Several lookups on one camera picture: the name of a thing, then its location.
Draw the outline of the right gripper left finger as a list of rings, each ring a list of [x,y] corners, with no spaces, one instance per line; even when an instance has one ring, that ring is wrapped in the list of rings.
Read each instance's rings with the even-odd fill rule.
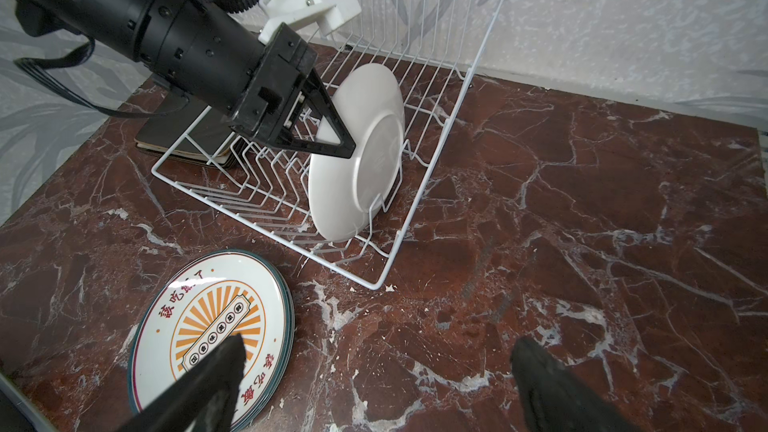
[[[241,336],[228,337],[120,429],[230,431],[245,360],[246,351]]]

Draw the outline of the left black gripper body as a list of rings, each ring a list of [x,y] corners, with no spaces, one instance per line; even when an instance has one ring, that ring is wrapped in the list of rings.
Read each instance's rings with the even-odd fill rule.
[[[259,144],[302,144],[293,128],[317,53],[289,25],[272,36],[230,116],[230,128]]]

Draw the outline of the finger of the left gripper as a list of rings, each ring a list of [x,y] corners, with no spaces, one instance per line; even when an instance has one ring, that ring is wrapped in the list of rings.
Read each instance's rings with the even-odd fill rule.
[[[295,87],[282,106],[272,132],[272,147],[282,150],[350,159],[356,142],[341,119],[319,74],[311,70],[300,75],[301,87]],[[312,138],[300,137],[301,119],[312,117],[318,125]]]

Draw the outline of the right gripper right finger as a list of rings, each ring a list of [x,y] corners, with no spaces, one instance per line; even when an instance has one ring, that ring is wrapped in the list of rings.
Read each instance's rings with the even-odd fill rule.
[[[529,431],[639,429],[534,339],[518,338],[510,363]]]

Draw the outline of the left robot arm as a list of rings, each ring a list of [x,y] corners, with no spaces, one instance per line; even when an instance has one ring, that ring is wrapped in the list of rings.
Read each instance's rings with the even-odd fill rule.
[[[15,0],[22,29],[59,30],[85,43],[57,59],[16,66],[52,93],[88,100],[54,76],[92,55],[97,43],[146,66],[180,97],[222,114],[241,137],[276,149],[347,159],[356,143],[316,71],[299,30],[330,33],[356,17],[358,0]]]

